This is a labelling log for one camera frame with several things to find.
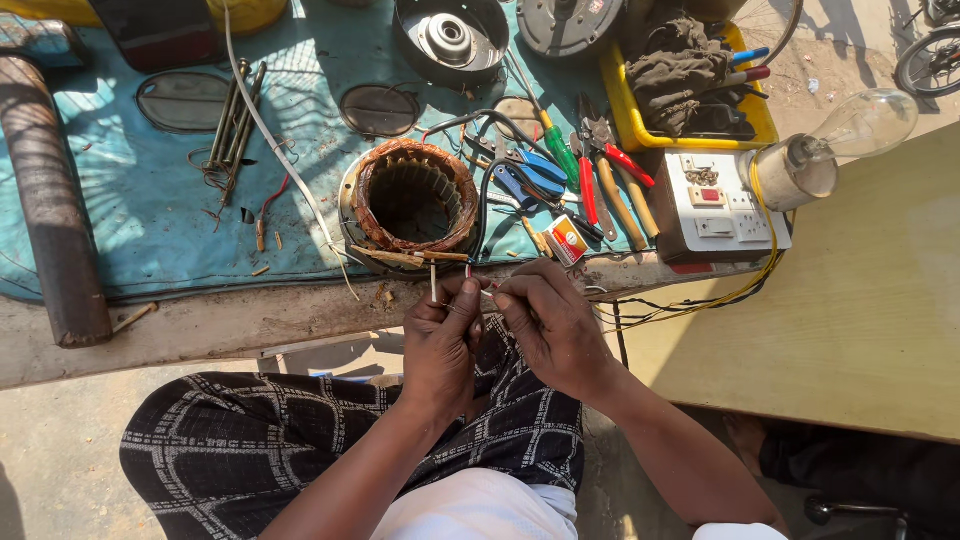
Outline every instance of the glass bulb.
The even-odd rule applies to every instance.
[[[917,127],[917,102],[893,88],[864,90],[833,110],[801,139],[799,161],[869,158],[893,150]]]

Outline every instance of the hand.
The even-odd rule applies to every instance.
[[[488,286],[486,278],[443,280],[437,285],[437,302],[431,302],[428,292],[403,320],[400,400],[410,410],[430,415],[442,429],[473,400],[474,353],[484,331],[480,289]]]
[[[524,264],[500,285],[494,301],[527,365],[547,386],[593,405],[623,376],[589,302],[560,264],[548,258]]]

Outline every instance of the yellow container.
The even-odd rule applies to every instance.
[[[728,22],[724,27],[723,36],[734,52],[747,50],[743,42],[740,29]],[[750,62],[736,67],[737,71],[753,67]],[[627,82],[627,65],[623,60],[620,46],[614,44],[610,50],[600,57],[600,71],[603,74],[604,86],[613,109],[613,120],[620,134],[620,144],[627,152],[642,152],[648,148],[713,148],[717,150],[755,150],[768,144],[780,142],[774,119],[767,109],[766,100],[748,95],[743,103],[737,107],[747,113],[747,121],[754,126],[756,136],[750,141],[728,140],[719,138],[673,138],[668,136],[650,135],[643,126],[643,117],[636,104],[634,92]],[[758,81],[751,83],[756,91],[763,91]]]
[[[128,0],[162,2],[163,0]],[[274,24],[289,0],[227,0],[230,27],[237,36],[256,34]],[[220,31],[224,31],[224,5],[221,0],[206,0]],[[57,19],[71,26],[103,26],[86,0],[0,0],[0,12],[14,12],[29,19]]]

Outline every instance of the bicycle tire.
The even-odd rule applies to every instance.
[[[954,83],[944,86],[942,88],[936,89],[926,89],[926,88],[917,88],[913,84],[913,81],[910,79],[909,68],[910,61],[917,55],[919,51],[922,51],[926,46],[934,41],[939,41],[944,37],[960,38],[960,27],[951,28],[948,30],[941,30],[939,32],[934,32],[932,34],[926,35],[920,41],[917,41],[913,45],[903,52],[903,55],[900,56],[900,59],[897,61],[897,68],[894,70],[894,82],[897,83],[897,88],[903,90],[904,92],[919,98],[937,98],[949,95],[958,89],[960,89],[960,79]]]
[[[783,52],[786,44],[793,38],[793,33],[797,31],[797,26],[800,25],[800,16],[802,14],[804,14],[804,0],[794,0],[793,13],[790,14],[790,20],[787,21],[783,36],[780,36],[780,41],[777,42],[777,46],[770,51],[770,54],[767,55],[759,65],[769,64]]]

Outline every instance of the blue mat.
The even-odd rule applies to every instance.
[[[396,50],[391,33],[393,6],[380,1],[368,9],[353,10],[321,0],[307,6],[294,0],[276,25],[234,41],[238,57],[269,65],[261,114],[274,133],[296,140],[291,160],[315,196],[326,199],[320,208],[334,239],[341,238],[336,201],[340,182],[352,162],[383,141],[367,142],[344,125],[337,108],[344,92],[361,84],[416,82],[402,89],[418,94],[421,126],[490,108],[504,95],[525,95],[520,83],[511,79],[481,88],[471,103],[456,92],[423,82]],[[569,134],[576,122],[580,91],[606,109],[608,101],[595,63],[570,67],[539,60],[516,32],[513,4],[504,5],[504,10],[515,36],[512,47],[526,64],[542,104],[549,107],[564,133]],[[69,80],[57,81],[52,89],[80,174],[100,254],[101,279],[112,302],[343,279],[333,255],[320,249],[324,245],[320,226],[293,183],[268,212],[269,230],[280,232],[283,250],[277,250],[268,237],[268,251],[257,251],[254,227],[242,222],[240,208],[259,212],[263,201],[279,188],[284,171],[256,130],[245,157],[258,164],[241,172],[220,230],[213,233],[215,223],[202,209],[216,211],[220,192],[205,185],[201,173],[186,162],[187,153],[209,145],[213,135],[157,131],[133,100],[147,76],[126,65],[105,32],[81,29],[80,34],[93,53],[94,65]],[[186,70],[229,78],[216,66]],[[450,134],[459,139],[458,129]],[[409,136],[419,138],[420,134]],[[428,140],[454,151],[450,137],[437,134]],[[475,154],[469,146],[468,152]],[[196,162],[205,154],[198,153]],[[479,183],[482,171],[475,166],[471,170]],[[495,183],[492,189],[499,190]],[[536,249],[518,218],[493,211],[496,208],[505,207],[491,205],[486,239],[491,256],[482,263],[517,261],[507,251],[519,253],[520,259],[535,258]],[[545,210],[532,217],[538,230],[552,220]],[[39,301],[34,258],[5,143],[0,143],[0,234],[0,294]],[[619,239],[602,249],[629,252],[627,235],[620,229]],[[269,272],[251,276],[267,264]],[[348,271],[357,278],[370,275],[358,264],[351,264]]]

